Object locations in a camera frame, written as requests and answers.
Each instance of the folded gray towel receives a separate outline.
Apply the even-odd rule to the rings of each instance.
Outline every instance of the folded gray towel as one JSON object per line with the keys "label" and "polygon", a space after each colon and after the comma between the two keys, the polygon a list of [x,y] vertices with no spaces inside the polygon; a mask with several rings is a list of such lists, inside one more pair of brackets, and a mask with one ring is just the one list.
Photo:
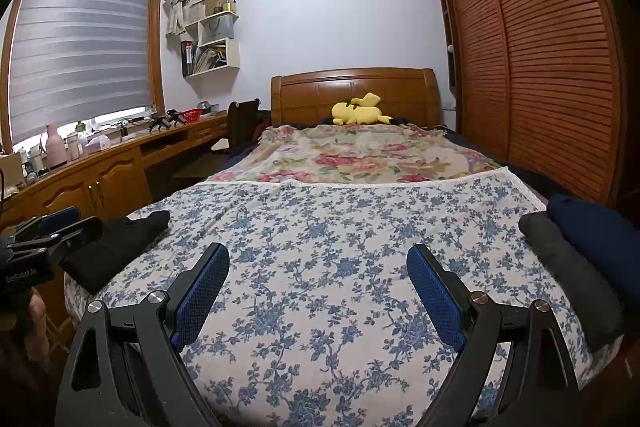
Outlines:
{"label": "folded gray towel", "polygon": [[546,212],[525,214],[518,226],[564,290],[589,350],[595,353],[615,340],[621,333],[623,305],[604,277],[562,237]]}

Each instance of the wooden window frame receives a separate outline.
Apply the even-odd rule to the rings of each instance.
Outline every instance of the wooden window frame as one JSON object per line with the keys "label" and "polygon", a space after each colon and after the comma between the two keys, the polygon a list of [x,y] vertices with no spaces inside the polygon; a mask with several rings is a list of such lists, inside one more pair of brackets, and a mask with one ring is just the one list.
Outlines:
{"label": "wooden window frame", "polygon": [[[162,93],[162,73],[160,67],[160,1],[161,0],[148,1],[146,16],[146,64],[151,101],[156,106],[156,111],[162,114],[164,113],[164,95]],[[18,19],[18,12],[20,11],[20,4],[22,4],[22,0],[14,0],[12,3],[4,32],[2,56],[0,58],[0,134],[2,146],[5,151],[10,151],[13,148],[9,117],[9,70],[15,25]]]}

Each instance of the chair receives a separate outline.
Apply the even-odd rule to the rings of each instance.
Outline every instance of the chair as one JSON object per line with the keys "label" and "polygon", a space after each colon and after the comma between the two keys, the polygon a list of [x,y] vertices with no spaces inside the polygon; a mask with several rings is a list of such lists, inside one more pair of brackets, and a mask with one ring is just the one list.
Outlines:
{"label": "chair", "polygon": [[249,102],[231,102],[226,112],[226,135],[229,151],[235,156],[244,149],[254,137],[258,125],[258,106],[260,99]]}

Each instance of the bed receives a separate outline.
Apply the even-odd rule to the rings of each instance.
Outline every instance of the bed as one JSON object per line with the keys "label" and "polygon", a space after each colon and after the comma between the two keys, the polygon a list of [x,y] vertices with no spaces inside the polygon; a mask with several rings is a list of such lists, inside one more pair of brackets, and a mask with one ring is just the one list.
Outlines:
{"label": "bed", "polygon": [[[417,422],[454,357],[406,275],[406,252],[416,243],[495,301],[548,301],[581,386],[615,356],[619,343],[589,352],[564,292],[518,231],[519,216],[543,203],[508,169],[477,153],[469,160],[464,148],[420,129],[439,122],[431,70],[321,71],[276,77],[271,86],[278,127],[263,135],[266,147],[232,175],[134,213],[168,209],[170,231],[97,295],[109,306],[138,302],[167,288],[209,243],[227,246],[228,279],[198,340],[182,352],[216,415],[240,425]],[[386,114],[415,125],[372,126],[364,144],[357,128],[319,126],[314,134],[283,126],[318,123],[333,103],[368,90],[387,100]],[[330,157],[328,144],[340,148],[335,158],[349,147],[356,153],[308,171],[309,161]],[[422,168],[434,150],[449,164],[444,170]],[[391,159],[382,166],[372,156]],[[302,167],[283,171],[287,160]],[[358,162],[362,169],[352,168]],[[398,179],[416,162],[428,181]],[[89,299],[65,276],[72,317]],[[498,346],[479,409],[495,397],[507,355],[508,345]]]}

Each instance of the white wall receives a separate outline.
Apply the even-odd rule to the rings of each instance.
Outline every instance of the white wall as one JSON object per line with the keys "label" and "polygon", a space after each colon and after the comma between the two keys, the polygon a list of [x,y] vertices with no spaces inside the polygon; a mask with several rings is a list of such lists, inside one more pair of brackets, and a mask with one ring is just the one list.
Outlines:
{"label": "white wall", "polygon": [[14,4],[14,0],[11,0],[9,6],[6,7],[6,10],[2,14],[2,18],[0,18],[0,52],[2,51],[2,44],[4,44],[4,32],[6,30],[6,24],[9,22],[9,13],[11,12],[11,6]]}
{"label": "white wall", "polygon": [[[442,101],[453,100],[440,0],[238,0],[238,15],[237,75],[190,81],[200,99],[221,108],[253,98],[269,108],[272,76],[356,67],[433,68]],[[177,105],[170,92],[179,90],[165,87],[167,107]]]}

